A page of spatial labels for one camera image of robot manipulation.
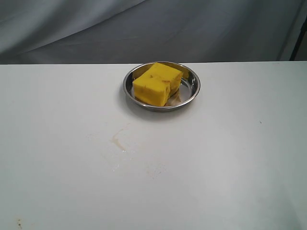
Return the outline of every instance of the metal bowl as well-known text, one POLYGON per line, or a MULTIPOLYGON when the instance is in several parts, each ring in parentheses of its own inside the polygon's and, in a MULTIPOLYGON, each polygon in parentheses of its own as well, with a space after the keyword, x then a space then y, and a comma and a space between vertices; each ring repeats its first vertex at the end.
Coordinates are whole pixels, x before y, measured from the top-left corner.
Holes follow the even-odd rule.
POLYGON ((165 106, 153 106, 139 101, 134 97, 134 90, 132 82, 146 72, 155 62, 150 62, 142 64, 131 71, 129 71, 124 79, 124 91, 126 95, 136 104, 144 109, 154 111, 154 112, 170 112, 179 109, 187 104, 189 104, 199 93, 201 89, 201 82, 195 72, 190 68, 166 61, 159 61, 159 63, 168 65, 170 67, 176 68, 183 72, 183 77, 181 78, 181 85, 177 93, 171 96, 165 106))

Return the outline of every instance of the stainless steel dish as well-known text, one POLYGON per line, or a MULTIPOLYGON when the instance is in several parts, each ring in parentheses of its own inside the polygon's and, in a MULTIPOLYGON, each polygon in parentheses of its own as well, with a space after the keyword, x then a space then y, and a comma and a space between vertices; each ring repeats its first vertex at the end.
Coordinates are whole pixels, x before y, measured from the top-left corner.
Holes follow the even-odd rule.
POLYGON ((159 107, 159 106, 152 106, 149 104, 145 104, 139 101, 137 98, 134 97, 134 90, 132 82, 141 76, 145 71, 147 71, 155 62, 150 62, 146 64, 142 64, 131 71, 129 71, 124 79, 124 91, 126 95, 136 104, 141 106, 144 109, 155 111, 155 112, 170 112, 176 109, 179 109, 187 104, 189 104, 199 93, 201 89, 201 82, 195 72, 193 72, 190 68, 173 63, 173 62, 166 62, 166 61, 159 61, 159 63, 163 63, 165 65, 171 66, 183 72, 183 77, 181 78, 181 85, 177 93, 171 96, 166 105, 159 107))

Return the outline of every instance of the white table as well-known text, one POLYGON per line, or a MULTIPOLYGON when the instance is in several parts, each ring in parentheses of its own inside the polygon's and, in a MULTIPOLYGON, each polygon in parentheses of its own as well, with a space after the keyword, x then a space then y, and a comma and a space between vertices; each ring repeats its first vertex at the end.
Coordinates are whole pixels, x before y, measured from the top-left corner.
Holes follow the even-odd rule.
POLYGON ((0 66, 1 230, 307 229, 307 62, 187 64, 166 114, 134 66, 0 66))

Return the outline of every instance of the shallow dish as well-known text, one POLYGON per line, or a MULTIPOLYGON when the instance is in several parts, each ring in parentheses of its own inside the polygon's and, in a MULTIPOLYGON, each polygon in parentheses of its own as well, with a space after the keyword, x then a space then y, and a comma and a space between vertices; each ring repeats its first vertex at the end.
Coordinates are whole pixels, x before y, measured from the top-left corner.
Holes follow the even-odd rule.
POLYGON ((171 66, 183 72, 183 77, 181 78, 180 88, 173 96, 171 96, 165 106, 153 106, 139 101, 134 97, 134 90, 132 82, 141 76, 145 71, 147 71, 155 62, 150 62, 137 66, 136 68, 129 71, 124 79, 124 92, 126 95, 136 104, 144 109, 155 111, 155 112, 170 112, 179 109, 187 104, 189 104, 199 93, 201 89, 201 82, 196 73, 194 73, 190 68, 166 61, 159 61, 159 63, 171 66))

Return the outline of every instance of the gray backdrop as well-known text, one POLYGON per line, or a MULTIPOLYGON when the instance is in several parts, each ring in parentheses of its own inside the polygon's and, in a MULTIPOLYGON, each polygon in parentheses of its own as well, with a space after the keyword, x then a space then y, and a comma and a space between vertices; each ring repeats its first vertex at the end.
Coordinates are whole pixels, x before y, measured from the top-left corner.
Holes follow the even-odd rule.
POLYGON ((0 60, 287 60, 305 5, 305 0, 0 0, 0 60))

